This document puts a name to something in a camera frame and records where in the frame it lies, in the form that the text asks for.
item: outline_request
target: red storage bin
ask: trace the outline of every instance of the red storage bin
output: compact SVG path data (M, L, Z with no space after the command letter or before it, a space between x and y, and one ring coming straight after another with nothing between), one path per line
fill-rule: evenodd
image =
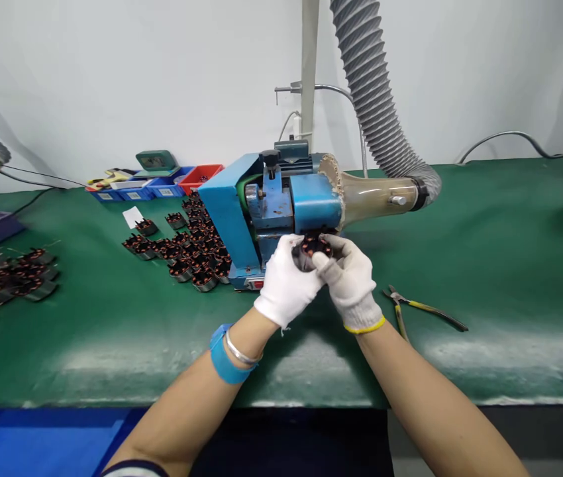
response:
M191 195L191 190L196 190L199 186L204 184L201 180L202 176L207 176L207 180L211 179L215 174L224 169L220 164L205 164L204 166L196 166L186 175L180 182L180 187L184 189L187 195Z

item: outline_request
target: blue storage bin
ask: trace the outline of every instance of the blue storage bin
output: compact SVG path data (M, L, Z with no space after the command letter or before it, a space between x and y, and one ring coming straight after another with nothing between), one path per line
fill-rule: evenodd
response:
M154 192L149 188L157 179L151 179L142 187L134 187L132 189L119 189L117 192L124 200L129 201L147 201L155 198Z
M105 189L98 192L90 192L86 190L86 192L96 197L96 200L99 202L122 202L124 200L120 193L114 189Z
M156 178L148 184L156 197L184 197L184 189L178 185L178 182L184 179L195 166L181 167L178 172L167 178Z

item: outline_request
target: gloved hand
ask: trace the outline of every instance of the gloved hand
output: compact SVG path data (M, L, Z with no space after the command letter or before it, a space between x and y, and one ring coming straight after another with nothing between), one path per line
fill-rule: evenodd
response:
M351 333L367 333L385 323L383 312L372 297L376 287L372 262L347 238L323 234L333 249L334 258L321 252L313 255L319 276L330 287L330 297Z
M286 329L314 300L323 287L317 271L302 272L293 261L291 251L303 235L284 235L266 265L264 287L254 306L261 314L281 329Z

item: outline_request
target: pliers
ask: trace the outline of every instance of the pliers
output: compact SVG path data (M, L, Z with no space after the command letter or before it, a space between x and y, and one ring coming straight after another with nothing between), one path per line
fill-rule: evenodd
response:
M409 338L407 337L407 332L405 331L405 322L403 321L403 313L401 312L401 303L406 303L407 305L413 306L414 308L419 308L428 311L429 313L434 313L436 316L439 316L445 321L448 321L449 323L454 325L459 331L469 331L469 328L467 328L465 324L459 322L455 318L452 318L447 313L439 310L438 308L425 305L424 303L419 303L418 301L414 300L408 300L407 298L404 298L398 291L396 291L396 289L392 285L388 286L390 293L382 290L383 294L394 302L394 311L396 312L396 323L399 325L399 332L408 343Z

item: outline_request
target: workbench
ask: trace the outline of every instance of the workbench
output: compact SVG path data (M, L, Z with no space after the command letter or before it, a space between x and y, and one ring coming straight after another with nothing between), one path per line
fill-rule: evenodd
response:
M346 230L372 260L381 289L441 308L469 326L405 306L413 346L478 405L563 404L563 159L437 166L430 207ZM381 176L380 171L371 175ZM15 210L34 192L0 195ZM99 203L49 191L19 216L28 230L0 251L44 247L60 284L40 303L0 307L0 407L149 405L256 295L219 285L202 294L142 262L121 242L137 205L171 236L178 199ZM385 398L327 289L277 333L236 400L245 406L383 407Z

